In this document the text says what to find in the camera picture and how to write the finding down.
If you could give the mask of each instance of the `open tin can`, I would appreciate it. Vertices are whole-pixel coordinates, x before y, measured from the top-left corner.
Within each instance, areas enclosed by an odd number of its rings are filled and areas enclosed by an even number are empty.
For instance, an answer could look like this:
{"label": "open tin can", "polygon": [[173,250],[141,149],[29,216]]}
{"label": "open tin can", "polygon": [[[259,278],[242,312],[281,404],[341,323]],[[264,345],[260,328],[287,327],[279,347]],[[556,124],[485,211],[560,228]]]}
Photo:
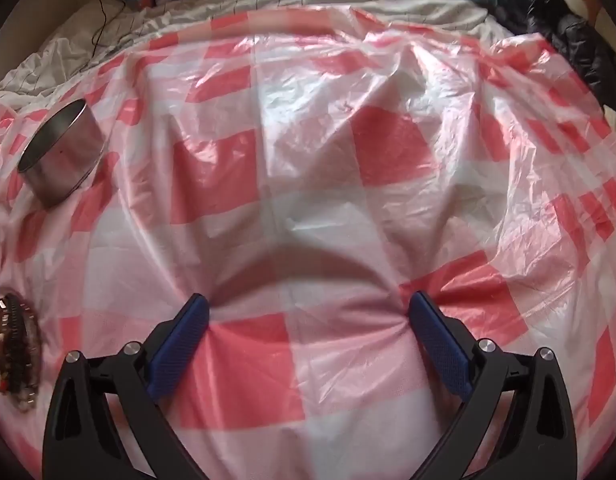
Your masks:
{"label": "open tin can", "polygon": [[17,171],[45,208],[63,202],[88,177],[105,137],[84,99],[73,101],[32,136]]}

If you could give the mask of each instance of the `plastic bag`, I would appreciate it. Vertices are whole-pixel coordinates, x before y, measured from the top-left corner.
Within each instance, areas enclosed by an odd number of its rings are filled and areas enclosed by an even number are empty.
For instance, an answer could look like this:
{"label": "plastic bag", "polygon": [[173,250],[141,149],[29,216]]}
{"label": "plastic bag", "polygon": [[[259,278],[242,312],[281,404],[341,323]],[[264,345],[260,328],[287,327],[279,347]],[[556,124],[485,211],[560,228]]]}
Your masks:
{"label": "plastic bag", "polygon": [[37,477],[64,355],[142,340],[192,292],[211,327],[163,408],[210,478],[409,478],[456,409],[406,321],[419,288],[556,352],[582,476],[611,442],[616,134],[541,37],[259,10],[125,51],[52,109],[82,96],[109,150],[51,211],[16,174],[48,111],[0,101],[0,286],[44,336],[39,406],[0,396],[0,430]]}

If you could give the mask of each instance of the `textured blue rubber pad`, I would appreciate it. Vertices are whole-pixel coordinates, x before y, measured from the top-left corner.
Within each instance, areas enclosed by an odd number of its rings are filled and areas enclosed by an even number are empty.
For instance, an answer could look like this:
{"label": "textured blue rubber pad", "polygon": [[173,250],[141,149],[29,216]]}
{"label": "textured blue rubber pad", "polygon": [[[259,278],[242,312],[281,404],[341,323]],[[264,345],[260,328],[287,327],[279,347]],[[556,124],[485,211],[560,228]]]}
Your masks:
{"label": "textured blue rubber pad", "polygon": [[185,308],[185,314],[147,365],[147,391],[155,402],[174,392],[210,322],[210,305],[203,296],[195,297]]}
{"label": "textured blue rubber pad", "polygon": [[410,326],[432,359],[450,393],[466,402],[472,394],[470,362],[426,297],[417,292],[410,298]]}

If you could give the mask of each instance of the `wire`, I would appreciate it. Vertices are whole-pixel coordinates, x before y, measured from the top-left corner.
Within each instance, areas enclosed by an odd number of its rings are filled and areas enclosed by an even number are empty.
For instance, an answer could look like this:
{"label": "wire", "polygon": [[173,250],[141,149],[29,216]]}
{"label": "wire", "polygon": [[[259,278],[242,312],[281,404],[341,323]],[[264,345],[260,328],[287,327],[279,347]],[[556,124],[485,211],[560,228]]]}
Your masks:
{"label": "wire", "polygon": [[[114,20],[116,20],[119,16],[121,16],[121,13],[125,10],[126,7],[126,2],[124,0],[114,0],[116,2],[119,2],[120,4],[123,4],[123,6],[121,7],[121,9],[114,15],[114,17],[110,20],[110,23],[112,23]],[[94,31],[94,33],[92,34],[92,38],[90,40],[90,42],[92,43],[92,46],[94,47],[92,49],[92,56],[90,56],[90,59],[88,60],[88,62],[86,62],[86,64],[81,67],[80,71],[83,70],[86,66],[88,66],[90,64],[90,62],[94,59],[94,55],[96,54],[96,50],[100,47],[100,46],[104,46],[106,48],[109,48],[108,45],[101,45],[101,36],[103,36],[105,27],[107,27],[108,25],[108,19],[107,19],[107,14],[105,13],[105,8],[104,8],[104,3],[103,0],[99,0],[99,5],[101,6],[101,13],[104,15],[104,24],[99,27],[97,30]]]}

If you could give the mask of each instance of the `bedding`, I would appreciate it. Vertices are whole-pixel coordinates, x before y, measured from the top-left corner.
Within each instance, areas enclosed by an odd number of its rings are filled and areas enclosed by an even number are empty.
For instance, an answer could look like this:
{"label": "bedding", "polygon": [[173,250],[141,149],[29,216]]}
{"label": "bedding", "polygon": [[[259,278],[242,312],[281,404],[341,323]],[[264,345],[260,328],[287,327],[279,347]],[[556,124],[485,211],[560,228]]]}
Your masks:
{"label": "bedding", "polygon": [[[51,35],[40,51],[31,54],[0,84],[2,98],[15,109],[31,102],[50,105],[47,96],[57,85],[80,78],[87,68],[137,42],[155,38],[188,24],[255,9],[284,6],[330,5],[371,12],[380,19],[435,25],[456,30],[491,45],[510,36],[485,9],[466,0],[180,0],[140,12],[123,12],[104,30],[94,59],[92,37],[102,25],[98,2],[76,12]],[[114,16],[120,4],[105,3],[105,12]]]}
{"label": "bedding", "polygon": [[[541,37],[465,0],[182,0],[90,59],[99,26],[86,6],[0,86],[0,292],[44,336],[38,408],[0,396],[0,432],[37,478],[65,354],[192,292],[211,327],[163,410],[210,478],[409,478],[457,408],[408,327],[419,288],[556,352],[583,478],[616,432],[616,134]],[[109,150],[46,211],[16,163],[79,97]]]}

